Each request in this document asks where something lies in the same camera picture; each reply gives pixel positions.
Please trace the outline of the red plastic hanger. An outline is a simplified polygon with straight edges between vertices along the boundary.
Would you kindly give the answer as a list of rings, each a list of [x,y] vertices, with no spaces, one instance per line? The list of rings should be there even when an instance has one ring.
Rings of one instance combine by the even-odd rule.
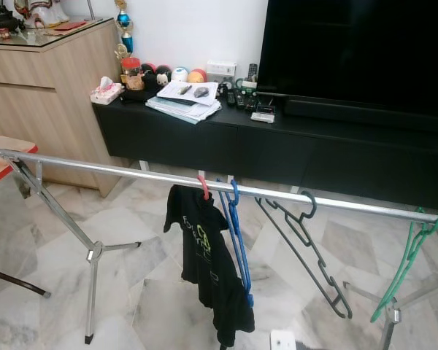
[[[203,192],[203,200],[212,200],[212,193],[210,193],[210,187],[208,185],[208,180],[203,176],[203,174],[198,175],[198,180],[200,183],[201,191]]]

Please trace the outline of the black mouse plush toy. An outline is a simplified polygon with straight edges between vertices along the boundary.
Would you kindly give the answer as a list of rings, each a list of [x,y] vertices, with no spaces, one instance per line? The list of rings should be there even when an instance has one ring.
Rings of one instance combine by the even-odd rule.
[[[154,66],[152,63],[143,63],[140,66],[142,82],[145,84],[145,91],[157,93],[165,87],[172,79],[172,67]]]

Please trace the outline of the black t-shirt green logo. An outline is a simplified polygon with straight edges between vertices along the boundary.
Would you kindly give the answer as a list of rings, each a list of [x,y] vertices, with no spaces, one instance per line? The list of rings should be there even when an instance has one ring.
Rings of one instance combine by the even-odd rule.
[[[198,286],[200,303],[215,313],[217,340],[222,347],[232,347],[237,331],[255,330],[255,314],[223,239],[228,220],[202,189],[175,184],[169,191],[164,230],[174,223],[182,230],[181,277]]]

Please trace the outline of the black plastic hanger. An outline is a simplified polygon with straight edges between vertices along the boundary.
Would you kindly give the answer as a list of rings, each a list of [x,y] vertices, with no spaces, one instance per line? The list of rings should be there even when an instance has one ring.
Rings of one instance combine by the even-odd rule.
[[[310,206],[312,208],[310,208],[310,212],[302,212],[299,214],[299,216],[292,214],[286,209],[286,207],[281,206],[278,201],[271,201],[262,197],[255,197],[255,201],[257,206],[262,210],[266,217],[268,217],[270,223],[272,223],[275,229],[278,231],[280,237],[282,237],[283,240],[285,240],[285,242],[289,245],[293,254],[296,256],[296,259],[299,260],[306,273],[308,273],[308,276],[312,278],[313,284],[315,284],[319,290],[319,293],[323,295],[323,299],[326,300],[332,311],[340,318],[350,319],[353,317],[353,311],[350,309],[350,304],[348,303],[348,300],[346,300],[345,294],[342,292],[342,289],[340,289],[336,279],[331,274],[327,273],[325,257],[323,257],[319,248],[315,244],[315,240],[312,239],[309,231],[304,226],[304,219],[312,219],[317,211],[315,196],[313,196],[308,190],[303,190],[300,194],[310,199]],[[272,217],[272,214],[270,214],[268,209],[266,209],[266,206],[269,206],[272,209],[280,210],[285,217],[285,223],[289,227],[292,234],[299,239],[299,242],[302,244],[302,246],[312,248],[313,253],[315,253],[315,256],[317,257],[317,270],[319,270],[320,276],[322,276],[325,283],[329,285],[329,289],[326,289],[321,284],[316,274],[313,273],[312,269],[310,269],[309,264],[303,259],[302,254],[299,253],[298,248],[295,247],[295,244],[289,239],[289,236],[287,236],[280,225],[276,223]]]

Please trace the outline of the black teapot ornament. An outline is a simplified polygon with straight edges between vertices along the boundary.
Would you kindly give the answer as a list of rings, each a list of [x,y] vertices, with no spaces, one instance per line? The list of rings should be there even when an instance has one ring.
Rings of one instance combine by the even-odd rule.
[[[4,4],[0,4],[0,28],[7,28],[9,32],[18,32],[26,29],[22,20],[13,17],[12,10],[7,9]]]

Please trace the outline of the black flat television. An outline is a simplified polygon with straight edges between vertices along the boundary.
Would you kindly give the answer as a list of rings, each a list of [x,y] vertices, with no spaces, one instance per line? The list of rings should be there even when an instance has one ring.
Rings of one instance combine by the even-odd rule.
[[[268,0],[257,79],[438,117],[438,0]]]

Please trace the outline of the black soundbar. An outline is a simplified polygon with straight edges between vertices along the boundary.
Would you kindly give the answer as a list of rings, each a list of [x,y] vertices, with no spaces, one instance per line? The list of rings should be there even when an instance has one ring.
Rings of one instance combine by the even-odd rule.
[[[283,107],[285,114],[345,121],[366,125],[416,130],[438,133],[438,116],[420,112],[410,112],[396,108],[385,108],[379,104],[345,102],[326,98],[290,96]]]

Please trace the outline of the white porcelain figurine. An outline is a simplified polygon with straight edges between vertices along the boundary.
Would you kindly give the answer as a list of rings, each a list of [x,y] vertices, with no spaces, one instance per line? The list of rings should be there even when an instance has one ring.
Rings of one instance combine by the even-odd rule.
[[[3,0],[13,9],[26,28],[49,28],[69,21],[69,16],[60,6],[61,0]]]

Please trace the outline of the blue plastic hanger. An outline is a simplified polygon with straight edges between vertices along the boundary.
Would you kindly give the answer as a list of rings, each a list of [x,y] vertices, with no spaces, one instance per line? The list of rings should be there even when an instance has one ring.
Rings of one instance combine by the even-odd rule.
[[[249,272],[247,253],[245,249],[245,241],[243,241],[242,231],[239,226],[238,216],[238,203],[239,203],[239,191],[238,183],[235,180],[229,180],[230,186],[232,186],[232,192],[220,192],[219,198],[223,206],[223,213],[228,221],[229,235],[232,240],[234,254],[236,256],[236,266],[238,267],[240,281],[245,288],[246,297],[250,307],[255,306],[255,297],[253,297],[251,287],[252,280]]]

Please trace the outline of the small red mat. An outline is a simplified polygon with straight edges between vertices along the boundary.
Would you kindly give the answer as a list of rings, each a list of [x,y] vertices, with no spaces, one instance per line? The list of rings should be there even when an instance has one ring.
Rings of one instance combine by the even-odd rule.
[[[65,21],[65,23],[60,23],[58,24],[58,26],[53,26],[51,30],[53,30],[53,32],[66,32],[75,28],[79,28],[81,26],[85,26],[85,24],[86,24],[85,20]]]

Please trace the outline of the green plastic hanger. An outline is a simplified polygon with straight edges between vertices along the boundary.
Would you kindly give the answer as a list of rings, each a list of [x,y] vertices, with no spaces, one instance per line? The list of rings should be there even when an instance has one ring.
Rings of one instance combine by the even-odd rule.
[[[420,222],[419,229],[417,229],[417,224],[417,221],[412,221],[412,223],[410,223],[409,234],[399,267],[397,267],[397,271],[393,275],[391,284],[387,287],[385,294],[380,298],[378,306],[370,317],[369,321],[371,323],[374,323],[383,311],[389,307],[389,304],[392,303],[392,300],[402,286],[407,273],[409,273],[410,268],[415,264],[415,259],[418,256],[420,247],[425,243],[427,237],[432,236],[432,234],[436,233],[438,230],[438,219],[432,224],[429,222]]]

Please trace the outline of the red lid snack jar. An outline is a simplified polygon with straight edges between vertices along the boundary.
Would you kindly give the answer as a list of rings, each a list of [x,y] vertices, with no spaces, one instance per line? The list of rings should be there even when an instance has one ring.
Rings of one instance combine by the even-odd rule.
[[[145,89],[145,71],[142,70],[142,63],[139,58],[133,56],[125,57],[121,60],[123,73],[121,74],[122,83],[127,90],[140,91]]]

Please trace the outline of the stack of white papers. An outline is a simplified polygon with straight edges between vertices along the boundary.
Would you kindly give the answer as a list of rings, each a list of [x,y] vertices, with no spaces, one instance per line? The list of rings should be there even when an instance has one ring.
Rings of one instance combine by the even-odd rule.
[[[188,93],[179,96],[179,90],[186,85],[192,85]],[[193,97],[193,91],[200,86],[209,88],[208,96],[203,98]],[[181,81],[169,81],[162,90],[156,93],[156,96],[146,100],[145,106],[169,114],[186,121],[187,123],[196,124],[199,121],[206,120],[207,117],[219,111],[222,106],[217,100],[217,89],[221,85],[216,82],[189,83]]]

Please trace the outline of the pink tissue box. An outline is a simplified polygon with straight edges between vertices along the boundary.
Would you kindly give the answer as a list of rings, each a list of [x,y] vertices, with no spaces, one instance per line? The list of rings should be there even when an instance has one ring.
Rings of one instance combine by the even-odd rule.
[[[111,80],[109,77],[102,77],[98,87],[90,93],[90,101],[94,104],[108,106],[123,91],[123,84]]]

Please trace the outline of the silver metal clothes rack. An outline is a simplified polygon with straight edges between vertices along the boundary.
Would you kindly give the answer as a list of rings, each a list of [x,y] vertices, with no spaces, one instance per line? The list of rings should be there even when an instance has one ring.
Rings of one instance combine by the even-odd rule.
[[[200,187],[198,179],[193,179],[184,176],[175,176],[174,174],[160,174],[156,172],[145,172],[142,170],[136,170],[132,168],[122,168],[115,166],[100,166],[95,163],[86,163],[86,161],[59,159],[59,157],[50,157],[43,155],[36,155],[20,151],[12,151],[8,149],[0,149],[0,156],[8,161],[9,165],[15,172],[21,174],[26,183],[36,189],[42,199],[45,201],[53,212],[55,212],[60,219],[68,226],[68,228],[76,234],[76,236],[82,237],[83,232],[73,219],[59,206],[58,201],[48,193],[42,186],[41,170],[45,164],[51,164],[52,166],[63,166],[69,168],[79,168],[90,172],[109,174],[110,176],[121,176],[126,178],[145,178],[158,182],[168,182],[170,184],[179,184],[186,187]],[[210,193],[215,191],[216,193],[232,193],[232,186],[230,183],[222,182],[210,182],[207,181],[210,187]],[[238,186],[239,195],[245,194],[253,197],[262,197],[271,201],[278,201],[278,203],[286,207],[292,214],[299,216],[302,212],[310,212],[310,199],[306,196],[295,193],[289,193],[285,191],[274,191],[265,189],[256,189],[255,187],[240,187]],[[410,212],[395,208],[386,208],[380,206],[368,206],[368,204],[353,203],[352,201],[338,201],[329,198],[316,198],[317,208],[321,206],[332,207],[337,209],[349,210],[353,212],[362,212],[364,214],[380,214],[385,217],[395,217],[395,219],[408,219],[410,222],[429,222],[433,223],[438,219],[438,214],[425,214],[420,212]],[[377,301],[379,303],[380,297],[368,293],[365,290],[359,289],[350,282],[338,283],[340,289],[345,294],[348,291],[353,291],[359,296],[366,299]],[[395,330],[396,324],[402,320],[402,310],[407,306],[412,306],[413,303],[419,303],[423,299],[427,299],[433,294],[438,293],[438,279],[431,284],[427,284],[423,289],[419,289],[413,293],[410,293],[403,299],[397,300],[393,297],[392,303],[389,307],[380,315],[379,318],[385,320],[385,327],[382,331],[382,339],[380,339],[380,350],[389,350],[391,339],[393,337],[393,330]]]

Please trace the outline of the light wood cabinet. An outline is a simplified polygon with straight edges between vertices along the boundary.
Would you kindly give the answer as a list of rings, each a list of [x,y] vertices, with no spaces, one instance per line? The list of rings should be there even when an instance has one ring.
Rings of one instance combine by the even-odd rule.
[[[47,44],[0,44],[0,136],[42,155],[127,166],[109,154],[90,101],[102,77],[117,79],[116,36],[106,19]]]

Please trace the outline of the black TV console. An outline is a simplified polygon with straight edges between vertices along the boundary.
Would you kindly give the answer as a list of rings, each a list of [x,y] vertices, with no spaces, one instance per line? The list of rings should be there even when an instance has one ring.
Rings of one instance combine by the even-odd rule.
[[[192,124],[140,102],[93,106],[112,156],[438,210],[438,136],[223,108]]]

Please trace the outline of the blue gold trophy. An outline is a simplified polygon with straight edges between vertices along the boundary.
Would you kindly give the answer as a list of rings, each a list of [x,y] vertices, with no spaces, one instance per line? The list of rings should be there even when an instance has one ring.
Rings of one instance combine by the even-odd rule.
[[[113,0],[116,7],[119,9],[119,13],[115,18],[121,31],[121,46],[125,47],[126,53],[134,53],[134,38],[132,36],[133,24],[128,14],[128,3],[126,0]]]

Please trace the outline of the green white mug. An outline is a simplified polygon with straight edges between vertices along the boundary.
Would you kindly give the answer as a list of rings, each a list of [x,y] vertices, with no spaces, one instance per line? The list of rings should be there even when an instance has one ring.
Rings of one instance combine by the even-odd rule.
[[[251,79],[238,79],[235,85],[237,89],[249,91],[249,93],[251,93],[251,91],[257,91],[257,83]]]

